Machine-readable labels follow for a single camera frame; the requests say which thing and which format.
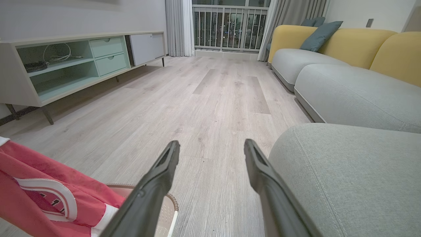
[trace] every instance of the teal pillow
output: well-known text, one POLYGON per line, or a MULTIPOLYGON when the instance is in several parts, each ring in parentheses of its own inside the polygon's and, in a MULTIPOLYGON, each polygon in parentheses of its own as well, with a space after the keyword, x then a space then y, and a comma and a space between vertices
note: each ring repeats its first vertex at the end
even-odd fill
POLYGON ((301 23, 302 26, 314 26, 314 23, 316 22, 316 19, 304 19, 303 23, 301 23))
POLYGON ((314 27, 319 27, 319 26, 323 25, 323 23, 325 22, 325 19, 326 18, 324 18, 323 16, 316 17, 315 18, 316 22, 314 23, 313 26, 314 27))
POLYGON ((300 49, 319 51, 323 44, 341 27, 342 22, 331 22, 321 25, 301 45, 300 49))

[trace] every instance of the cabinet top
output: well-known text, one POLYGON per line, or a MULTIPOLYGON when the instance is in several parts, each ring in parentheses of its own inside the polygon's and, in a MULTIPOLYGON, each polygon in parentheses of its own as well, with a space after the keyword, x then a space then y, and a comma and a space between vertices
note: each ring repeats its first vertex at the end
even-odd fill
POLYGON ((95 33, 95 34, 83 34, 83 35, 67 35, 67 36, 57 36, 57 37, 42 37, 42 38, 29 38, 29 39, 20 39, 20 40, 0 40, 0 43, 9 43, 14 46, 22 45, 32 45, 32 44, 43 44, 50 42, 61 42, 61 41, 73 41, 73 40, 83 40, 83 39, 96 39, 96 38, 106 38, 122 35, 143 35, 143 34, 163 34, 163 31, 127 31, 127 32, 108 32, 108 33, 95 33))

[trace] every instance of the gray sofa seat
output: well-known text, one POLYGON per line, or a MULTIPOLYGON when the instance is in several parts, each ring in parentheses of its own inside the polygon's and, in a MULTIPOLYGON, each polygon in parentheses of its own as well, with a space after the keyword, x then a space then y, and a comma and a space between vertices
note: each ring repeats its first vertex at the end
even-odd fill
POLYGON ((419 236, 420 154, 421 134, 312 123, 269 161, 323 236, 419 236))
POLYGON ((295 94, 316 122, 421 133, 421 88, 380 73, 308 65, 295 94))
POLYGON ((283 48, 276 51, 273 56, 272 69, 281 82, 293 92, 298 74, 305 66, 314 63, 348 65, 324 54, 302 49, 283 48))

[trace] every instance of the cabinet leg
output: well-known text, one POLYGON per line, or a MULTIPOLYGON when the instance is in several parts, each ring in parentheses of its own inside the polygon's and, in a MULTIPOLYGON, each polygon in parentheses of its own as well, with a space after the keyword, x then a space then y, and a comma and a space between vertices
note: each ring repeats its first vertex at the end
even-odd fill
POLYGON ((51 118, 50 112, 48 111, 47 107, 43 106, 43 107, 41 107, 41 109, 43 110, 43 113, 44 113, 45 117, 48 119, 48 122, 50 122, 50 124, 53 125, 54 121, 51 118))
POLYGON ((16 113, 15 108, 13 108, 13 105, 6 104, 7 108, 9 109, 10 113, 15 117, 16 120, 19 120, 19 115, 16 113))

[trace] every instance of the sofa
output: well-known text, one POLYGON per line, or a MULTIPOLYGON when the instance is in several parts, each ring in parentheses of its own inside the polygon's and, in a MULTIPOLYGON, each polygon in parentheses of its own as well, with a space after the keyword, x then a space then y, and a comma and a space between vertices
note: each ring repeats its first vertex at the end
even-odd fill
POLYGON ((419 236, 421 32, 275 29, 269 63, 316 123, 275 142, 269 161, 323 236, 419 236))

